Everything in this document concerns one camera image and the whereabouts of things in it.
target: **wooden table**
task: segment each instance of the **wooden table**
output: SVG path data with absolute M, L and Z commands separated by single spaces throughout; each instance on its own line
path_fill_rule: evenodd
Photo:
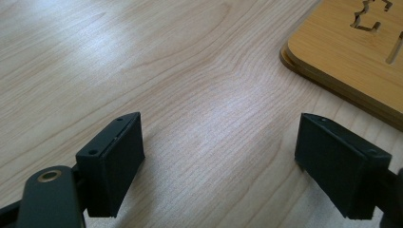
M 378 227 L 344 219 L 294 162 L 301 112 L 393 154 L 403 134 L 278 52 L 317 0 L 0 3 L 0 206 L 140 111 L 146 159 L 117 218 L 88 227 Z

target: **screw hole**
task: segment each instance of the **screw hole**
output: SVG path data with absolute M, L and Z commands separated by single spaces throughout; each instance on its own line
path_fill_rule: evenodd
M 50 170 L 41 176 L 39 176 L 38 181 L 40 182 L 49 182 L 54 181 L 62 175 L 60 170 Z
M 98 153 L 98 150 L 90 150 L 88 151 L 89 155 L 96 155 Z

